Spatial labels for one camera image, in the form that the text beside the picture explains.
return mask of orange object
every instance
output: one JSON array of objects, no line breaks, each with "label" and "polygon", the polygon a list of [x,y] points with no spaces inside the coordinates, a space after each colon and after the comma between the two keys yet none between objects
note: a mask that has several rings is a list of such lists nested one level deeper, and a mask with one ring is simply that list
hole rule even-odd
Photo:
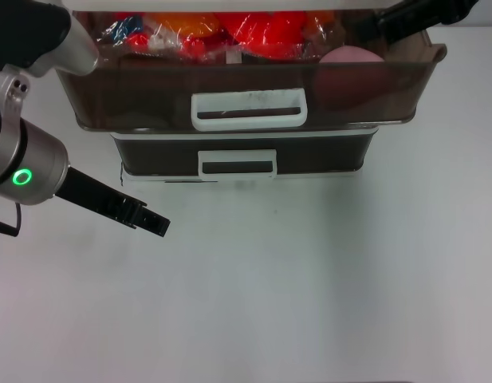
[{"label": "orange object", "polygon": [[184,38],[207,38],[219,32],[219,20],[212,13],[162,12],[148,17]]},{"label": "orange object", "polygon": [[306,24],[304,31],[309,36],[324,33],[325,24],[336,20],[336,12],[333,10],[308,10],[306,11]]}]

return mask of white table surface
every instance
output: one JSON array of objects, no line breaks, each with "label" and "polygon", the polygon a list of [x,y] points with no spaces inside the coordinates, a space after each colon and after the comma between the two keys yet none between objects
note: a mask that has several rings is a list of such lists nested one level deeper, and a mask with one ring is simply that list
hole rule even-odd
[{"label": "white table surface", "polygon": [[[449,55],[416,118],[354,177],[126,184],[165,239],[24,208],[0,236],[0,383],[492,382],[492,29],[431,36]],[[23,116],[120,186],[54,73]]]}]

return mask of drawer unit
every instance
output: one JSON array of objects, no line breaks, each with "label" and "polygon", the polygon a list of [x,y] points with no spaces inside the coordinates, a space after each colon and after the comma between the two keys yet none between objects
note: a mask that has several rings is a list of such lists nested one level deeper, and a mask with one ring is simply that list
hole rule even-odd
[{"label": "drawer unit", "polygon": [[[212,63],[194,63],[152,57],[150,51],[115,54],[110,48],[116,41],[109,43],[108,34],[107,42],[99,40],[100,62],[92,73],[59,72],[79,125],[112,134],[130,177],[182,181],[359,169],[379,125],[402,124],[415,115],[435,67],[447,55],[445,45],[416,30],[457,22],[474,5],[400,0],[63,2],[95,41],[116,12],[146,23],[144,13],[149,12],[207,12],[221,22],[215,12],[298,10],[307,16],[310,10],[335,10],[342,44],[381,57],[276,61],[241,51],[238,60],[228,60],[227,52],[226,60],[221,55]],[[241,44],[237,35],[223,31],[232,44]],[[363,33],[374,37],[364,40]],[[305,36],[304,52],[311,43]]]}]

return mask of red object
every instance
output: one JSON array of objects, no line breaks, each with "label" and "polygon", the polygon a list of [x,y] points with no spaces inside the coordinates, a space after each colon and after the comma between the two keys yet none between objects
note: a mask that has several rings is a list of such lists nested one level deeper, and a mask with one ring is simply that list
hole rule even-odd
[{"label": "red object", "polygon": [[148,45],[148,35],[144,33],[131,34],[127,36],[126,42],[129,45],[134,46],[147,46]]},{"label": "red object", "polygon": [[233,12],[215,16],[252,54],[275,60],[292,60],[302,54],[305,12]]},{"label": "red object", "polygon": [[221,48],[227,45],[232,45],[225,31],[220,31],[217,34],[207,38],[186,38],[182,41],[180,53],[187,58],[193,60],[204,60],[210,52],[218,52]]}]

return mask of plastic bag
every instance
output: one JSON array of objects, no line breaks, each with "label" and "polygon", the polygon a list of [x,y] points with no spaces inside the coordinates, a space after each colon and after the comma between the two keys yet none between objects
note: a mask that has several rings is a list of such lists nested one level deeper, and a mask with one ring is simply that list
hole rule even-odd
[{"label": "plastic bag", "polygon": [[104,18],[105,55],[135,53],[202,63],[317,61],[344,44],[334,11],[118,13]]}]

